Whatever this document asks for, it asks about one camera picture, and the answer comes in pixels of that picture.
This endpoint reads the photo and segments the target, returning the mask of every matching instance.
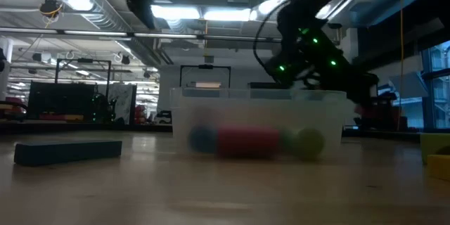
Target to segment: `plastic container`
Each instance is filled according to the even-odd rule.
[[[171,106],[177,152],[193,154],[188,135],[198,125],[291,131],[308,127],[323,134],[326,144],[320,158],[329,158],[340,146],[346,102],[341,91],[174,88]]]

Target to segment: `blue ball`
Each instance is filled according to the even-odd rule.
[[[188,137],[192,150],[201,153],[216,153],[217,130],[206,126],[193,127]]]

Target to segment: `wooden table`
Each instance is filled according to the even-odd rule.
[[[180,157],[171,134],[9,137],[123,140],[123,156],[29,168],[0,143],[0,224],[450,222],[450,182],[428,178],[411,143],[343,139],[337,158],[308,164]]]

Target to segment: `transparent plastic bin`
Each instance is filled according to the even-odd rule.
[[[177,153],[195,154],[188,146],[194,126],[273,127],[299,131],[315,128],[325,137],[321,158],[340,146],[346,93],[276,89],[171,90],[172,127]]]

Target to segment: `red cylinder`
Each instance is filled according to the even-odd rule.
[[[278,152],[277,129],[262,127],[222,127],[217,139],[217,154],[233,158],[270,158]]]

